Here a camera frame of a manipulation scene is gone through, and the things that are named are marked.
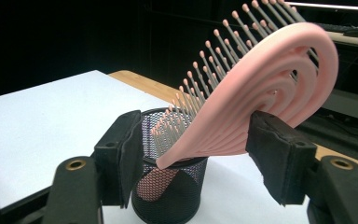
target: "mesh pencil cup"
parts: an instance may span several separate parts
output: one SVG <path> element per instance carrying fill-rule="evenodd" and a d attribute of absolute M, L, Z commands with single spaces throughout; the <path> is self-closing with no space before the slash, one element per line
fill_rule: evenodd
<path fill-rule="evenodd" d="M 165 109 L 143 113 L 144 173 L 132 191 L 131 202 L 146 223 L 186 223 L 199 209 L 208 158 L 178 161 L 164 170 L 157 167 L 158 151 L 150 130 Z"/>

